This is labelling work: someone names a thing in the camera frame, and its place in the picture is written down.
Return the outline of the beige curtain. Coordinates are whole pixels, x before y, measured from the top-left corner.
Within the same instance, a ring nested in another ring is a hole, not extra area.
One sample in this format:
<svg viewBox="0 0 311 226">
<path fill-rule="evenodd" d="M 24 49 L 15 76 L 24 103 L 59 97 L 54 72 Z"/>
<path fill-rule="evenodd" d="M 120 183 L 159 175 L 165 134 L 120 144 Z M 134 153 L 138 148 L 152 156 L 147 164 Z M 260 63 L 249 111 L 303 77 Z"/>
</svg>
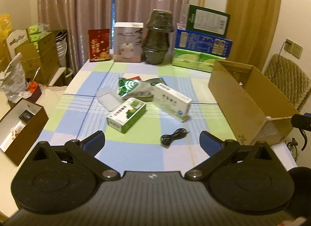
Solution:
<svg viewBox="0 0 311 226">
<path fill-rule="evenodd" d="M 112 29 L 116 22 L 147 23 L 154 9 L 172 12 L 177 21 L 189 0 L 38 0 L 38 21 L 51 30 L 66 29 L 67 63 L 74 73 L 89 59 L 87 32 Z"/>
</svg>

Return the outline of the yellow plastic bag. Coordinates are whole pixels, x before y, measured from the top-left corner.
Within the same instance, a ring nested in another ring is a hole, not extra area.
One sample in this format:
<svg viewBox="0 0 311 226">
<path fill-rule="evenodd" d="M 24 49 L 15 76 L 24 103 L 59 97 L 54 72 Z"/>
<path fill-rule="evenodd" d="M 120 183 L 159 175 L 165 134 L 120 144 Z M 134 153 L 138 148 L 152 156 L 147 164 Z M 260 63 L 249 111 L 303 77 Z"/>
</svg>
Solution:
<svg viewBox="0 0 311 226">
<path fill-rule="evenodd" d="M 1 43 L 11 34 L 13 31 L 12 17 L 10 14 L 0 15 L 0 39 Z"/>
</svg>

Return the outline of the green leaf foil pouch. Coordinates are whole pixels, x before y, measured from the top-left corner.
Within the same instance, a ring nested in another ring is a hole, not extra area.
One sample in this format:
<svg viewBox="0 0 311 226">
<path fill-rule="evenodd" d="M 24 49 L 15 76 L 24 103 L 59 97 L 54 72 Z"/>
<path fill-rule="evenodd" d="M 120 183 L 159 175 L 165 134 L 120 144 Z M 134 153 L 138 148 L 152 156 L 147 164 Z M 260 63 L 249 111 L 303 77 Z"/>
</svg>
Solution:
<svg viewBox="0 0 311 226">
<path fill-rule="evenodd" d="M 118 81 L 118 95 L 122 99 L 134 97 L 144 102 L 151 102 L 155 86 L 160 83 L 166 84 L 162 78 L 138 80 L 121 77 Z"/>
</svg>

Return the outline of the stacked dark green pots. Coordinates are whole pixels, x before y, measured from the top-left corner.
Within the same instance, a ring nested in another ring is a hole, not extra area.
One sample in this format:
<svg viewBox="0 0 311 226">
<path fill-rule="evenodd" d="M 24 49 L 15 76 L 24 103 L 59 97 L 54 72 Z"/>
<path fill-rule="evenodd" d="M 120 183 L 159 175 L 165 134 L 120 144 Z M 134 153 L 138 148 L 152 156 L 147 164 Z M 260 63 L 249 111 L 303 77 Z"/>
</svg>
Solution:
<svg viewBox="0 0 311 226">
<path fill-rule="evenodd" d="M 159 65 L 170 47 L 169 34 L 174 32 L 172 12 L 154 9 L 146 28 L 148 30 L 142 44 L 145 61 L 148 64 Z"/>
</svg>

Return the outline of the woven chair back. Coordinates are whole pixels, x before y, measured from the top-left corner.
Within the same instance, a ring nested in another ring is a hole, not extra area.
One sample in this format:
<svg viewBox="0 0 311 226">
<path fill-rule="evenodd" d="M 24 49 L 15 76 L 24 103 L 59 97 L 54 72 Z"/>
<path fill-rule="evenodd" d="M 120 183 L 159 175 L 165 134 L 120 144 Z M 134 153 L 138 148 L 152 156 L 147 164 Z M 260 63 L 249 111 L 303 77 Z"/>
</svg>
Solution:
<svg viewBox="0 0 311 226">
<path fill-rule="evenodd" d="M 290 59 L 274 54 L 264 75 L 288 98 L 299 112 L 310 96 L 310 78 Z"/>
</svg>

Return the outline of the golden curtain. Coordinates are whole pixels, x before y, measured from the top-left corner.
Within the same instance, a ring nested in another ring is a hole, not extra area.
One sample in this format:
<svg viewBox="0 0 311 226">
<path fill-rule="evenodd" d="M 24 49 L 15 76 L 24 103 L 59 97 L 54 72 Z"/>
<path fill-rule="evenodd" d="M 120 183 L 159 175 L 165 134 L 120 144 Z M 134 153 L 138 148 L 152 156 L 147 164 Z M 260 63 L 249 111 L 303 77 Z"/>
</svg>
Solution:
<svg viewBox="0 0 311 226">
<path fill-rule="evenodd" d="M 232 40 L 228 59 L 262 70 L 279 17 L 281 0 L 227 0 L 230 14 L 227 37 Z"/>
</svg>

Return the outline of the white humidifier box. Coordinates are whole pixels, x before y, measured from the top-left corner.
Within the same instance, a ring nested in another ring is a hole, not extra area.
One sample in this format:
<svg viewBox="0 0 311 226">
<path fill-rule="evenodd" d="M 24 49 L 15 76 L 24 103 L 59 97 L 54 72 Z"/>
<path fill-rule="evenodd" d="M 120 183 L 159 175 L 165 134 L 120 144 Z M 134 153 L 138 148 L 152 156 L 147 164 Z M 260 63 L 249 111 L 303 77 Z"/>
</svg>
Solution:
<svg viewBox="0 0 311 226">
<path fill-rule="evenodd" d="M 144 24 L 116 22 L 114 24 L 113 60 L 115 62 L 141 62 Z"/>
</svg>

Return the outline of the brown cartons stack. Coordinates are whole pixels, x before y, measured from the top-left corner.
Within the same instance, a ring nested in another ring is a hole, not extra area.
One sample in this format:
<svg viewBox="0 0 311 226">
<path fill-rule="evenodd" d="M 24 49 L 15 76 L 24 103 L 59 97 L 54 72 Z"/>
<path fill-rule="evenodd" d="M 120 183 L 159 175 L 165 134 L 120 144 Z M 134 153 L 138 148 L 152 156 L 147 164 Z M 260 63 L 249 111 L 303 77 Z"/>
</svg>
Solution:
<svg viewBox="0 0 311 226">
<path fill-rule="evenodd" d="M 21 65 L 27 80 L 48 86 L 59 70 L 55 32 L 47 24 L 16 30 L 5 39 L 10 56 L 21 54 Z"/>
</svg>

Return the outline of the brown open box left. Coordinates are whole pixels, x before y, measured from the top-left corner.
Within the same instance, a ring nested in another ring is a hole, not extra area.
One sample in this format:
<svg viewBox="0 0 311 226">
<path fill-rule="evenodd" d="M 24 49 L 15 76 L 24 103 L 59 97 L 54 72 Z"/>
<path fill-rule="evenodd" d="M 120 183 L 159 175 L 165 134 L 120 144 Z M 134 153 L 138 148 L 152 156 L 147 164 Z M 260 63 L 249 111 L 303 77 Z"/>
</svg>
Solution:
<svg viewBox="0 0 311 226">
<path fill-rule="evenodd" d="M 47 121 L 43 106 L 20 99 L 1 119 L 1 151 L 18 166 Z"/>
</svg>

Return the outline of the red gift box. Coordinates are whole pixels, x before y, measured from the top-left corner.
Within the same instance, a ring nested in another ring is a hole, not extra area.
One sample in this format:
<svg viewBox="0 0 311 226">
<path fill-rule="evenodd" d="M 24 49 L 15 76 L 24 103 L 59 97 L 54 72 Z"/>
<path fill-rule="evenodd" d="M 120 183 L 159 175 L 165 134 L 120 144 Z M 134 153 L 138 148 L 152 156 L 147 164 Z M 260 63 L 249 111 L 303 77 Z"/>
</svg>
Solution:
<svg viewBox="0 0 311 226">
<path fill-rule="evenodd" d="M 110 60 L 110 29 L 88 30 L 89 61 L 101 62 Z"/>
</svg>

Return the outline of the green white medicine box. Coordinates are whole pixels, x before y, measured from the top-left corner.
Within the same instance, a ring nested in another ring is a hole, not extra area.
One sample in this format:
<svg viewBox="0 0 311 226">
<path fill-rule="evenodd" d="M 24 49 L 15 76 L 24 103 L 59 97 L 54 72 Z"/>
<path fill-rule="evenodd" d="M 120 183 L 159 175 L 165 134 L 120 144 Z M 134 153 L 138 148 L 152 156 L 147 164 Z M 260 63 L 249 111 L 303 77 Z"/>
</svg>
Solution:
<svg viewBox="0 0 311 226">
<path fill-rule="evenodd" d="M 130 97 L 107 116 L 107 124 L 125 134 L 146 112 L 147 104 Z"/>
</svg>

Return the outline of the wall power socket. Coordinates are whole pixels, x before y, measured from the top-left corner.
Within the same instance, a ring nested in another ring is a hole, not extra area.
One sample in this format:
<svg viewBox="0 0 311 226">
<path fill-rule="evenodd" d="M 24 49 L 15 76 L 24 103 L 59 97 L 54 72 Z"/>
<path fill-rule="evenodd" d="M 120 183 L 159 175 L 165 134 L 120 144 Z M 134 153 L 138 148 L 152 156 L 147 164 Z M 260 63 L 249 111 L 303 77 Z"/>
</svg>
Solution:
<svg viewBox="0 0 311 226">
<path fill-rule="evenodd" d="M 295 58 L 300 59 L 303 52 L 303 47 L 289 39 L 286 39 L 284 51 L 293 55 Z"/>
</svg>

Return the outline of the green tissue pack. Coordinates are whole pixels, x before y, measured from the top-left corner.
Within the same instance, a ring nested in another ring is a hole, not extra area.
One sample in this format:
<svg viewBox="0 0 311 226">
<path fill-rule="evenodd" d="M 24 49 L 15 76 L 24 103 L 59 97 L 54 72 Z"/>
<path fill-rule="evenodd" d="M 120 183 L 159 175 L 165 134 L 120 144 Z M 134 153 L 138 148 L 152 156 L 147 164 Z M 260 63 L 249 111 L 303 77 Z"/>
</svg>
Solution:
<svg viewBox="0 0 311 226">
<path fill-rule="evenodd" d="M 225 59 L 226 58 L 224 57 L 219 57 L 207 53 L 175 48 L 172 64 L 173 66 L 177 67 L 212 73 L 216 60 Z"/>
</svg>

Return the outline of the clear plastic container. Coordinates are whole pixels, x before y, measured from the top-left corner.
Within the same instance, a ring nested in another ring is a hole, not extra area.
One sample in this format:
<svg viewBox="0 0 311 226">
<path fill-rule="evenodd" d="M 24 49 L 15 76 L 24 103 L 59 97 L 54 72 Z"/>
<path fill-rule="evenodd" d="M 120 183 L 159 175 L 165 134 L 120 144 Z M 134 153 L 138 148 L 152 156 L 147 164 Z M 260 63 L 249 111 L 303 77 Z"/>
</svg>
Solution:
<svg viewBox="0 0 311 226">
<path fill-rule="evenodd" d="M 97 100 L 106 108 L 109 112 L 114 111 L 122 104 L 120 96 L 109 86 L 100 88 L 96 92 Z"/>
</svg>

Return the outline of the large brown cardboard box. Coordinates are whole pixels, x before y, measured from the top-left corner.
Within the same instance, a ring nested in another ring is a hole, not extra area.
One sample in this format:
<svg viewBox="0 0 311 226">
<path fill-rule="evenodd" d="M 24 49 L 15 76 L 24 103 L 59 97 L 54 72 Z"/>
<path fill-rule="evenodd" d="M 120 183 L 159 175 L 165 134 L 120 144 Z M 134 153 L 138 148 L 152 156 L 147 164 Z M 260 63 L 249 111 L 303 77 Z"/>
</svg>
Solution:
<svg viewBox="0 0 311 226">
<path fill-rule="evenodd" d="M 208 87 L 240 144 L 275 145 L 293 130 L 297 109 L 255 66 L 216 61 Z"/>
</svg>

